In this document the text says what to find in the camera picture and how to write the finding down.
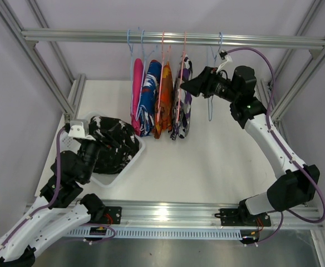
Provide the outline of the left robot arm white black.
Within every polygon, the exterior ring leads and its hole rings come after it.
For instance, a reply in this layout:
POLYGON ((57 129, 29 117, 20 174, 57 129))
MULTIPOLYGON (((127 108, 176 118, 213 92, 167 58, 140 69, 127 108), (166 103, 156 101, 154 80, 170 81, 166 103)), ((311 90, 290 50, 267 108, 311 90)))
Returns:
POLYGON ((97 224, 106 206, 96 194, 85 195, 60 218, 89 183, 100 151, 113 147, 107 138, 82 140, 77 152, 58 151, 51 169, 53 176, 13 228, 0 238, 0 266, 32 266, 51 245, 83 224, 97 224))

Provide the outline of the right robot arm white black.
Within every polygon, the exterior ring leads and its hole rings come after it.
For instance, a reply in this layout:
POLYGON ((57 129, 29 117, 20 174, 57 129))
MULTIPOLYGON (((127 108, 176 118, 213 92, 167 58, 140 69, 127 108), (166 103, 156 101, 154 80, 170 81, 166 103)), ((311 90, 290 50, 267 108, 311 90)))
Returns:
POLYGON ((238 66, 231 79, 224 78, 216 68, 206 67, 181 85, 195 97, 218 96, 229 101, 233 119, 259 145, 274 171, 277 180, 266 192, 239 203, 238 220, 244 225, 272 211, 288 211, 300 218, 292 208, 313 199, 320 176, 317 166, 301 160, 271 124, 267 109, 254 95, 256 83, 252 68, 238 66))

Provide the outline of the black white patterned trousers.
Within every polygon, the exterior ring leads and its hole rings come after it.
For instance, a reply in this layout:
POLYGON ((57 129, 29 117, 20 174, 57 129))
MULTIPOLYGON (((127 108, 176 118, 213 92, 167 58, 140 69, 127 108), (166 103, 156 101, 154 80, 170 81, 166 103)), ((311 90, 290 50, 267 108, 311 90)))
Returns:
POLYGON ((106 123, 106 121, 102 121, 101 125, 98 125, 98 122, 89 123, 89 132, 90 135, 92 135, 97 141, 103 140, 104 138, 112 140, 114 143, 114 147, 110 148, 107 151, 104 151, 109 152, 110 150, 121 147, 121 143, 115 140, 115 135, 120 132, 120 129, 119 123, 116 121, 113 122, 112 126, 106 126, 106 123))

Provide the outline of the purple grey patterned trousers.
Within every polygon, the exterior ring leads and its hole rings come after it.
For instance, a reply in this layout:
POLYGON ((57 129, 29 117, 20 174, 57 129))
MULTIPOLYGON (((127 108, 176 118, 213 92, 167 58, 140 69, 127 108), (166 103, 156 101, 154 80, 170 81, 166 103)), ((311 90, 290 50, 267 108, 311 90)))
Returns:
POLYGON ((178 137, 184 139, 189 134, 192 95, 181 89, 180 85, 191 80, 192 76, 193 64, 188 55, 185 55, 180 62, 173 89, 173 129, 170 134, 172 140, 176 140, 178 137))

